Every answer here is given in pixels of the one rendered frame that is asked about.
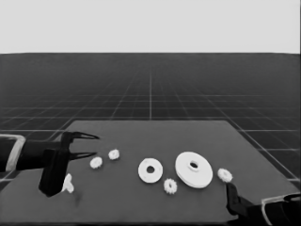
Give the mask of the small white T-shaped piece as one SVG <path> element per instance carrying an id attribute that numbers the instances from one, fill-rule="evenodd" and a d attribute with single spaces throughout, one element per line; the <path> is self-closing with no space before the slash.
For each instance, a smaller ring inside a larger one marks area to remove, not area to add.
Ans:
<path id="1" fill-rule="evenodd" d="M 62 190 L 65 191 L 67 190 L 69 193 L 72 193 L 74 191 L 74 186 L 72 184 L 72 176 L 68 173 L 65 177 L 64 183 L 63 183 L 63 187 Z"/>

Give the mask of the large thick white disc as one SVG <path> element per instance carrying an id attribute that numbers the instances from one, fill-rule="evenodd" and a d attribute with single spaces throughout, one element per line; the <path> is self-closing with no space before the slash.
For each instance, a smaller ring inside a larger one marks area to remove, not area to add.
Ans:
<path id="1" fill-rule="evenodd" d="M 175 161 L 179 178 L 193 188 L 204 188 L 213 179 L 213 169 L 206 158 L 194 152 L 180 153 Z"/>

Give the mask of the white round carrier with pins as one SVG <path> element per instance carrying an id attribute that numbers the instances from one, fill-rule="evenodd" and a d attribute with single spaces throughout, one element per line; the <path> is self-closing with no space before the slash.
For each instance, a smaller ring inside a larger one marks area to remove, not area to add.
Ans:
<path id="1" fill-rule="evenodd" d="M 148 172 L 149 167 L 153 167 L 153 172 Z M 138 175 L 145 183 L 156 183 L 163 175 L 163 166 L 155 158 L 145 158 L 138 166 Z"/>

